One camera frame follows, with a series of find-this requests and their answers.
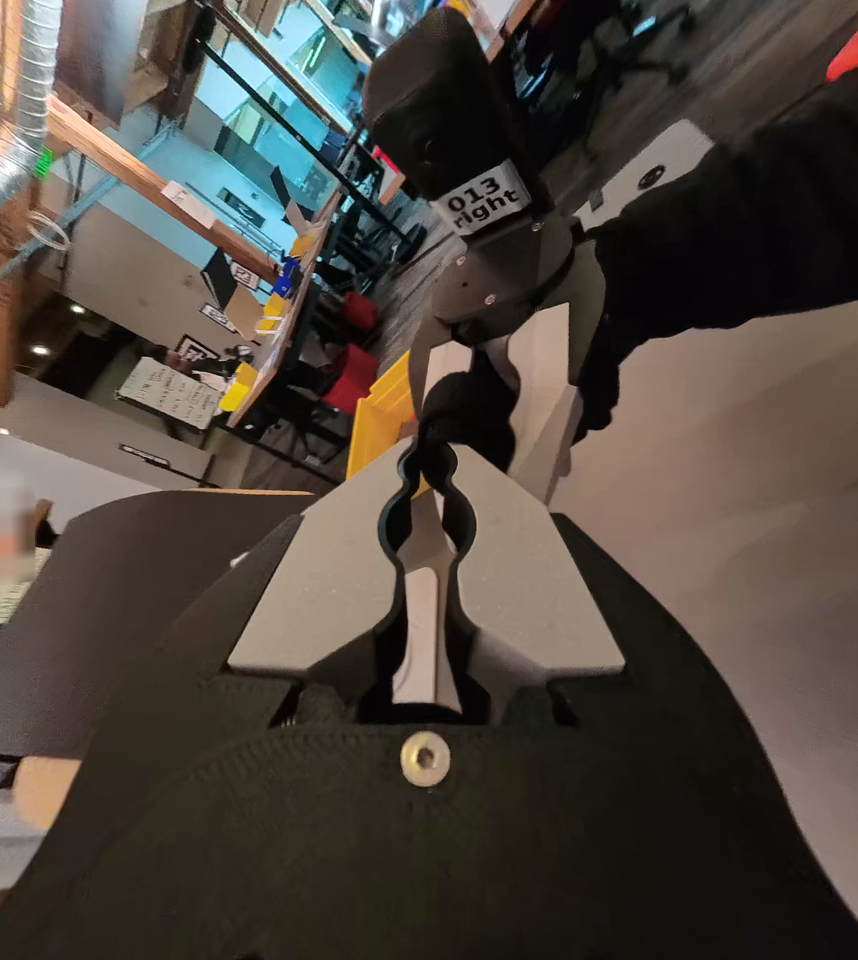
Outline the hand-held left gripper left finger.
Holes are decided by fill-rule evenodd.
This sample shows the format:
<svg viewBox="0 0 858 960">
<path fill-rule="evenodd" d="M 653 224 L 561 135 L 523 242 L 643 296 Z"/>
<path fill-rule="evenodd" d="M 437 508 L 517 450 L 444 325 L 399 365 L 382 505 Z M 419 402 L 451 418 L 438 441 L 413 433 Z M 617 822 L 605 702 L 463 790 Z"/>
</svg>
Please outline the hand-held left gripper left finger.
<svg viewBox="0 0 858 960">
<path fill-rule="evenodd" d="M 380 523 L 406 489 L 386 453 L 304 510 L 227 659 L 236 673 L 289 677 L 357 698 L 380 678 L 390 697 L 433 700 L 433 570 L 406 575 Z"/>
</svg>

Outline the red office chair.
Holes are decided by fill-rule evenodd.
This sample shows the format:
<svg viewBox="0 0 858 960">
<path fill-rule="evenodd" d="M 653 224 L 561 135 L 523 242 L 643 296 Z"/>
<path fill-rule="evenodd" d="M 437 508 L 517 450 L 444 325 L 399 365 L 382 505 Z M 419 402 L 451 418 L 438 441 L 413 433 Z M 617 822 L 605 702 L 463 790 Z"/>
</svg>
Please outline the red office chair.
<svg viewBox="0 0 858 960">
<path fill-rule="evenodd" d="M 378 307 L 362 293 L 346 292 L 330 326 L 339 341 L 332 364 L 337 378 L 323 402 L 351 417 L 376 380 L 379 361 L 368 348 L 375 344 L 382 327 Z"/>
</svg>

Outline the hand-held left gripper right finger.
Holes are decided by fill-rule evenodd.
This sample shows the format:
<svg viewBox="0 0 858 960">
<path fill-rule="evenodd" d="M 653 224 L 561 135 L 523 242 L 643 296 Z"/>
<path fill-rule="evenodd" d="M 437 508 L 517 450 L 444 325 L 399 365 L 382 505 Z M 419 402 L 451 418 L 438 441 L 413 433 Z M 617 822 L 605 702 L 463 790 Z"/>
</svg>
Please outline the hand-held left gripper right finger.
<svg viewBox="0 0 858 960">
<path fill-rule="evenodd" d="M 626 659 L 548 507 L 463 444 L 446 507 L 468 507 L 456 612 L 472 631 L 466 672 L 504 710 L 518 690 L 621 674 Z"/>
</svg>

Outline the person's right forearm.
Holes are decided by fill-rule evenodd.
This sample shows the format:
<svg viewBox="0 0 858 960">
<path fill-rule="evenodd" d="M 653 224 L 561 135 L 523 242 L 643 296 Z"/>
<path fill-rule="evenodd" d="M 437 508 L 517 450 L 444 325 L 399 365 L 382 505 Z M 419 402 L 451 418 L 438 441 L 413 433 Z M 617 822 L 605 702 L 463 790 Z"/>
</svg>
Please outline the person's right forearm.
<svg viewBox="0 0 858 960">
<path fill-rule="evenodd" d="M 688 330 L 858 301 L 858 69 L 591 234 L 605 302 L 586 371 Z"/>
</svg>

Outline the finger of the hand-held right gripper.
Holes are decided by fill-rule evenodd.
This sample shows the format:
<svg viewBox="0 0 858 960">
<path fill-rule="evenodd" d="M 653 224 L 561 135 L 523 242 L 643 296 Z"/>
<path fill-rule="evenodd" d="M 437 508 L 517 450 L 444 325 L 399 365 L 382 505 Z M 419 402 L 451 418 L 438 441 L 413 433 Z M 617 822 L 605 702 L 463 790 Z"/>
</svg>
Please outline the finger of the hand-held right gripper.
<svg viewBox="0 0 858 960">
<path fill-rule="evenodd" d="M 509 417 L 515 450 L 508 476 L 544 505 L 571 467 L 582 412 L 569 373 L 570 306 L 541 309 L 507 339 L 507 361 L 518 381 Z"/>
<path fill-rule="evenodd" d="M 419 396 L 419 454 L 430 454 L 456 442 L 471 429 L 478 405 L 474 351 L 458 342 L 430 348 L 425 383 Z"/>
</svg>

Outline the silver ceiling duct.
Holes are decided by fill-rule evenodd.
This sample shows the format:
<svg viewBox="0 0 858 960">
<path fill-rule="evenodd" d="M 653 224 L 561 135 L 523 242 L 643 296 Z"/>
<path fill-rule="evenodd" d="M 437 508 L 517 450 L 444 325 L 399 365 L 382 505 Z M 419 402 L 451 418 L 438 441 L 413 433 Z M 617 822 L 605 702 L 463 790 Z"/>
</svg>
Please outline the silver ceiling duct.
<svg viewBox="0 0 858 960">
<path fill-rule="evenodd" d="M 15 66 L 6 52 L 5 2 L 0 2 L 0 208 L 35 177 L 46 147 L 63 4 L 26 1 L 17 18 Z"/>
</svg>

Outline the yellow plastic bin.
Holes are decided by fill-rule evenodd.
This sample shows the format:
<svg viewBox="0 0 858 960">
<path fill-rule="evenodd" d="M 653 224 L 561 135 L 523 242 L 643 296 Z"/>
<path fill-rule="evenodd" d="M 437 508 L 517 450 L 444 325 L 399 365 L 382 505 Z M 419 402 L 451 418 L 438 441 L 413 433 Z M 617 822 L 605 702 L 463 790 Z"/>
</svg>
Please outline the yellow plastic bin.
<svg viewBox="0 0 858 960">
<path fill-rule="evenodd" d="M 361 398 L 354 415 L 345 479 L 349 480 L 401 441 L 418 435 L 406 351 Z"/>
</svg>

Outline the long wooden desk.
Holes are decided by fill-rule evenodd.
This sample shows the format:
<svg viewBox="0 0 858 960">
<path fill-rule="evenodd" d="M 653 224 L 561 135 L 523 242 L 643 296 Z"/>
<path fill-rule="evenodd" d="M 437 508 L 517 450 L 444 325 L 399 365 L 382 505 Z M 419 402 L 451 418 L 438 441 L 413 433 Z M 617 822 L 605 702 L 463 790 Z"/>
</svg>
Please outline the long wooden desk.
<svg viewBox="0 0 858 960">
<path fill-rule="evenodd" d="M 276 382 L 282 382 L 291 363 L 300 358 L 307 322 L 312 316 L 318 300 L 319 291 L 313 280 L 319 259 L 326 256 L 327 242 L 335 228 L 340 206 L 346 199 L 357 200 L 367 197 L 361 194 L 347 174 L 338 167 L 331 171 L 335 186 L 321 208 L 311 221 L 303 218 L 299 224 L 291 221 L 296 229 L 294 246 L 300 257 L 298 268 L 293 271 L 294 281 L 289 295 L 284 300 L 284 308 L 274 318 L 275 325 L 269 330 L 267 342 L 257 349 L 253 363 L 256 376 L 234 411 L 225 422 L 218 424 L 225 432 L 239 436 L 248 443 L 257 441 L 247 437 L 243 424 L 255 405 Z"/>
</svg>

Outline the wooden board with black mat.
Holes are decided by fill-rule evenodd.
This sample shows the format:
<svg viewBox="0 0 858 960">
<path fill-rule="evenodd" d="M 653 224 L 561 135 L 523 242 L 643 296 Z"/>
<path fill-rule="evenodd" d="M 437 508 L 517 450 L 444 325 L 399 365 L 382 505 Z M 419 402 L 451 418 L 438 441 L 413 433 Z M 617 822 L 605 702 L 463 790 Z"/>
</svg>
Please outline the wooden board with black mat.
<svg viewBox="0 0 858 960">
<path fill-rule="evenodd" d="M 71 519 L 0 628 L 0 755 L 79 761 L 123 672 L 316 494 L 160 490 Z"/>
</svg>

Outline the whiteboard with writing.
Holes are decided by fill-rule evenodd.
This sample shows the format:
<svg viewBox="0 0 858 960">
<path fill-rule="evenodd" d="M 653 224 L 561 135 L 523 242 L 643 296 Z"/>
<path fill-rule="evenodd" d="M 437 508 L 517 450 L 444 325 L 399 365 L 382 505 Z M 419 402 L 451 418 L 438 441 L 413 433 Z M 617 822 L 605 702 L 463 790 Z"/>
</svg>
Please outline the whiteboard with writing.
<svg viewBox="0 0 858 960">
<path fill-rule="evenodd" d="M 137 362 L 115 397 L 196 432 L 205 431 L 221 412 L 220 391 L 147 356 Z"/>
</svg>

